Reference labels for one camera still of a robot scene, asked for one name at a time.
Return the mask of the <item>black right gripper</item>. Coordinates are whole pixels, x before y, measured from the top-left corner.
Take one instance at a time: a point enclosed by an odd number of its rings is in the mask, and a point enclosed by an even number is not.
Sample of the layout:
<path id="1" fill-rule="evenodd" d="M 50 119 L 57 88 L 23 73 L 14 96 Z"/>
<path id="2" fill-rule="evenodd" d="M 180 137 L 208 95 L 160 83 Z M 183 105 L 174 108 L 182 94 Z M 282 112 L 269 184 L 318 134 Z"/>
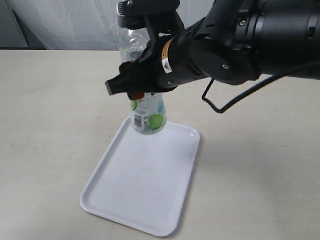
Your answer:
<path id="1" fill-rule="evenodd" d="M 190 39 L 182 34 L 148 41 L 138 58 L 122 63 L 119 75 L 104 83 L 108 94 L 127 93 L 130 100 L 140 100 L 145 93 L 170 92 L 190 82 L 189 48 Z"/>

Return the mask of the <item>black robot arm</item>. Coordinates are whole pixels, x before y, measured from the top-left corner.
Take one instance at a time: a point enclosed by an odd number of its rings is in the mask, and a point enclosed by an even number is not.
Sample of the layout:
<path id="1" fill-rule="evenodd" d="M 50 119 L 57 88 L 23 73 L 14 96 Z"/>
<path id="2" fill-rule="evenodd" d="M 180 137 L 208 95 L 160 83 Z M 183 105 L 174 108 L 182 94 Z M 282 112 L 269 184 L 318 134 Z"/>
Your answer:
<path id="1" fill-rule="evenodd" d="M 147 29 L 142 54 L 106 81 L 110 95 L 165 93 L 211 78 L 232 86 L 320 58 L 317 0 L 216 0 L 185 27 L 178 0 L 124 0 L 119 25 Z"/>

